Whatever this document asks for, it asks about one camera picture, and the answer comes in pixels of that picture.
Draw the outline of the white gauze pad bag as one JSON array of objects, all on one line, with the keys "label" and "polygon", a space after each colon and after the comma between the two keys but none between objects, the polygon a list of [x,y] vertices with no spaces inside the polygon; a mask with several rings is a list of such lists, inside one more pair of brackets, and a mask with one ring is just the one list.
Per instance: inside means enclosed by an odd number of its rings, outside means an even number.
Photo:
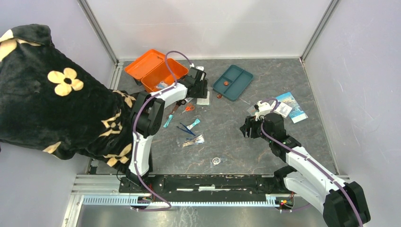
[{"label": "white gauze pad bag", "polygon": [[206,98],[198,98],[196,105],[210,105],[210,92],[207,92]]}]

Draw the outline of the blue cotton pad packet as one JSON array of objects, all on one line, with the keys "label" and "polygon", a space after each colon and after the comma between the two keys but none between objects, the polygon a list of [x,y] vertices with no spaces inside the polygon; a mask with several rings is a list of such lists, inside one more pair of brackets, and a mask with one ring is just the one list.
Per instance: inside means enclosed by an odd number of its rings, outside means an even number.
[{"label": "blue cotton pad packet", "polygon": [[307,114],[301,108],[299,103],[295,100],[291,92],[284,93],[276,97],[278,101],[285,103],[292,109],[289,112],[289,117],[293,123],[298,123],[308,118]]}]

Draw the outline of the cotton swabs clear bag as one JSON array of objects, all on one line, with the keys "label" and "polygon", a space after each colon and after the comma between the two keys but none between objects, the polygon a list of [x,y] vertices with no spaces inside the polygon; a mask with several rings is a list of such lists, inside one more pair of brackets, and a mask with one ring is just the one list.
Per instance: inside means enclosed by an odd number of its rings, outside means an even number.
[{"label": "cotton swabs clear bag", "polygon": [[203,144],[204,142],[205,142],[205,139],[204,139],[203,134],[199,134],[199,135],[196,135],[191,138],[178,138],[177,139],[177,145],[182,148]]}]

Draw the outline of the white blue box bag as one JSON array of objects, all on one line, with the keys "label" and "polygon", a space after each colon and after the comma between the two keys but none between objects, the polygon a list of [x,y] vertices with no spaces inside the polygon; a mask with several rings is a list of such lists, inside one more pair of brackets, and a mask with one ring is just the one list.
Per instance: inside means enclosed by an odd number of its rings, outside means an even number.
[{"label": "white blue box bag", "polygon": [[292,107],[283,103],[279,102],[279,105],[274,110],[274,113],[280,114],[283,118],[287,118],[292,111]]}]

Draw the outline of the beige bandage clear bag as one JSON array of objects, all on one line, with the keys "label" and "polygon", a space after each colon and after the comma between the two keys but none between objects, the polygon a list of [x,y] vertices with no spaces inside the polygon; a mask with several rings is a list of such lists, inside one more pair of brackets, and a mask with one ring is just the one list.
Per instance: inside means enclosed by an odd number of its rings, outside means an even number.
[{"label": "beige bandage clear bag", "polygon": [[247,109],[247,112],[249,115],[254,116],[258,112],[258,106],[257,105],[252,105]]}]

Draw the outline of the blue alcohol wipes bag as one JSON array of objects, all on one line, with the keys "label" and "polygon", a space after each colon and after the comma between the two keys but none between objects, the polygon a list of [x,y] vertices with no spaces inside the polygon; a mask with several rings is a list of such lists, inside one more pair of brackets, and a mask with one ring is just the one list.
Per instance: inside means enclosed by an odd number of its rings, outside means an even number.
[{"label": "blue alcohol wipes bag", "polygon": [[167,83],[165,83],[164,81],[161,81],[155,86],[155,88],[158,90],[162,90],[162,89],[167,88],[168,86],[169,85]]}]

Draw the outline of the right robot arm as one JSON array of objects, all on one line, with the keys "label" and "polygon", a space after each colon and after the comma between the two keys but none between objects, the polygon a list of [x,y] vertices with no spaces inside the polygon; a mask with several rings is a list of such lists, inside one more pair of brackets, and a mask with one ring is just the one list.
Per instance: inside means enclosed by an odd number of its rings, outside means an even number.
[{"label": "right robot arm", "polygon": [[262,138],[287,166],[276,171],[273,187],[279,193],[294,192],[315,207],[329,227],[362,227],[371,220],[363,188],[333,174],[296,139],[287,134],[284,118],[275,110],[280,102],[257,102],[240,131],[246,138]]}]

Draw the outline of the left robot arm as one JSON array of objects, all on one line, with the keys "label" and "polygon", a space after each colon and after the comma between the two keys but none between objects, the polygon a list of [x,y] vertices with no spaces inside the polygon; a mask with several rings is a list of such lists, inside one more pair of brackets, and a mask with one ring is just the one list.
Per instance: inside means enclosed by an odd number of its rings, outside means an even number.
[{"label": "left robot arm", "polygon": [[126,171],[130,186],[136,192],[148,188],[145,177],[150,170],[150,148],[154,135],[162,126],[164,109],[179,104],[186,98],[206,98],[208,92],[207,73],[202,66],[191,64],[188,74],[182,79],[156,92],[140,92],[131,113],[133,144],[132,158]]}]

